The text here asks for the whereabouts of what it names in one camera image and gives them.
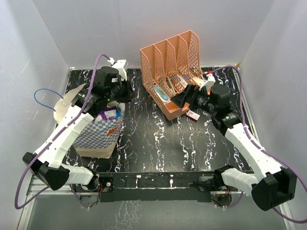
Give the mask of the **blue checkered paper bag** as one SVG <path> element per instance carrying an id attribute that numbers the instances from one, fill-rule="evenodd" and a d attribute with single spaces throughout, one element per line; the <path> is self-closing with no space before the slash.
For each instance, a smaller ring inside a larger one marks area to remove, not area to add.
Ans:
<path id="1" fill-rule="evenodd" d="M 57 123 L 62 121 L 71 101 L 83 86 L 85 84 L 68 91 L 62 99 L 56 102 L 53 117 Z M 104 120 L 101 113 L 94 117 L 94 120 L 82 130 L 72 144 L 80 156 L 108 159 L 112 155 L 120 136 L 125 105 L 113 101 L 107 105 L 107 108 L 116 109 L 117 118 Z"/>

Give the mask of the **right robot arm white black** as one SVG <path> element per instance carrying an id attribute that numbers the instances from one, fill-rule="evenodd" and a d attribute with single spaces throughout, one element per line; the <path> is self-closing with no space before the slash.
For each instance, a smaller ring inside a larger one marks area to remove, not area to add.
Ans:
<path id="1" fill-rule="evenodd" d="M 294 198 L 296 175 L 254 145 L 256 140 L 245 130 L 240 115 L 232 109 L 231 95 L 225 86 L 215 84 L 208 92 L 189 84 L 171 101 L 180 108 L 188 103 L 190 108 L 207 112 L 214 127 L 238 149 L 252 168 L 253 174 L 239 171 L 231 165 L 215 170 L 213 182 L 217 189 L 234 187 L 252 196 L 263 211 Z"/>

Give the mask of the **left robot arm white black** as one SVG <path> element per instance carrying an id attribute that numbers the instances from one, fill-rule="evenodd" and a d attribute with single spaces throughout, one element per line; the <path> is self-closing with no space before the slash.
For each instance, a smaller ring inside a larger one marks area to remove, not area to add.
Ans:
<path id="1" fill-rule="evenodd" d="M 34 153 L 27 152 L 23 156 L 27 169 L 52 190 L 69 184 L 82 184 L 88 191 L 96 190 L 99 179 L 89 169 L 65 165 L 62 160 L 108 103 L 129 103 L 133 98 L 134 92 L 123 67 L 104 66 L 95 71 L 90 83 L 70 90 L 58 102 L 65 114 L 46 142 Z"/>

